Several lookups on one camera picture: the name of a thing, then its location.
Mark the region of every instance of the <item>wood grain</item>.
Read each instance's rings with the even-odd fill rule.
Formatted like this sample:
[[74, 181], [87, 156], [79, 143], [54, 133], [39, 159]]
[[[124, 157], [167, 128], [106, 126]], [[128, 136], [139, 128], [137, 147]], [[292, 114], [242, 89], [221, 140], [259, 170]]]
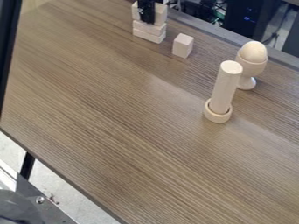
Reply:
[[[299, 223], [299, 74], [268, 63], [232, 120], [202, 116], [237, 48], [168, 22], [131, 35], [122, 0], [59, 0], [21, 17], [1, 128], [127, 223]], [[195, 37], [189, 59], [173, 39]]]
[[21, 14], [36, 10], [40, 5], [49, 1], [50, 0], [23, 0]]

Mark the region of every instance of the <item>table leg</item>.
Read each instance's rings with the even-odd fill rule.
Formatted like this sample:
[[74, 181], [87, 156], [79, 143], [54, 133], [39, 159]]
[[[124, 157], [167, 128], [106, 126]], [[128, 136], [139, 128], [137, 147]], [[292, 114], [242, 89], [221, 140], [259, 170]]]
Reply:
[[31, 176], [32, 168], [34, 166], [35, 157], [30, 154], [29, 152], [26, 152], [26, 155], [24, 157], [24, 161], [21, 168], [21, 176], [25, 179], [29, 179]]

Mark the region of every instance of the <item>white block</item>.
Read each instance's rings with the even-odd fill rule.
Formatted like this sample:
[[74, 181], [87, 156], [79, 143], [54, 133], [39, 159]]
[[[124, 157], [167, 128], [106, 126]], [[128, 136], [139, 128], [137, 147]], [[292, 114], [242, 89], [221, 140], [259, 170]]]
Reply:
[[[155, 25], [163, 25], [167, 19], [167, 5], [163, 3], [155, 3], [156, 6], [156, 18]], [[134, 20], [141, 20], [138, 12], [137, 1], [132, 4], [132, 18]]]
[[147, 32], [148, 34], [161, 36], [166, 32], [166, 23], [164, 23], [163, 25], [154, 25], [147, 24], [139, 20], [133, 20], [133, 28], [141, 32]]
[[180, 33], [173, 41], [172, 53], [186, 59], [193, 49], [193, 43], [193, 37]]
[[137, 36], [138, 38], [147, 39], [156, 44], [160, 44], [166, 37], [166, 31], [161, 36], [155, 36], [152, 34], [148, 34], [144, 31], [139, 31], [137, 29], [133, 29], [133, 35]]

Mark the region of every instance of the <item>metal frame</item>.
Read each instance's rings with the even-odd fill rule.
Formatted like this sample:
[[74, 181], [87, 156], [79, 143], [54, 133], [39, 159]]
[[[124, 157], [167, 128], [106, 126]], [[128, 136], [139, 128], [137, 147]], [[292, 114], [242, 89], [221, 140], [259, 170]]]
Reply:
[[23, 195], [38, 209], [45, 223], [77, 224], [75, 220], [60, 210], [53, 201], [48, 199], [41, 191], [29, 183], [28, 180], [13, 171], [1, 159], [0, 177], [0, 191], [3, 188]]
[[[7, 34], [0, 35], [0, 118], [21, 5], [21, 0], [0, 0], [0, 33]], [[27, 152], [20, 172], [25, 179], [29, 179], [34, 161], [34, 156]]]

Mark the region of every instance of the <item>floor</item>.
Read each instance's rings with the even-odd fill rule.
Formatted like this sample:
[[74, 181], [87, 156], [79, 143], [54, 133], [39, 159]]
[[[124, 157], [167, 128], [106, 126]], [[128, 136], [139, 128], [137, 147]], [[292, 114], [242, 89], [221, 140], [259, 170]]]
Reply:
[[[0, 132], [0, 158], [7, 165], [18, 172], [24, 154], [20, 146]], [[53, 195], [54, 201], [59, 203], [58, 207], [78, 223], [119, 223], [39, 161], [34, 165], [30, 181], [46, 196]]]
[[[265, 31], [263, 41], [268, 39], [272, 35], [272, 33], [275, 32], [275, 30], [277, 29], [279, 24], [282, 22], [283, 15], [284, 15], [287, 7], [288, 7], [288, 5], [286, 3], [283, 4], [278, 9], [276, 14], [273, 16], [273, 18], [269, 22], [268, 27]], [[286, 41], [286, 38], [289, 35], [289, 31], [290, 31], [290, 29], [291, 29], [291, 27], [294, 23], [294, 20], [296, 18], [297, 13], [298, 12], [296, 10], [290, 10], [289, 11], [287, 16], [283, 20], [282, 28], [277, 32], [279, 36], [276, 40], [276, 43], [275, 43], [275, 39], [272, 39], [272, 41], [270, 43], [268, 43], [269, 46], [271, 46], [271, 47], [273, 47], [273, 48], [275, 48], [276, 50], [279, 50], [279, 51], [282, 50], [284, 42]]]

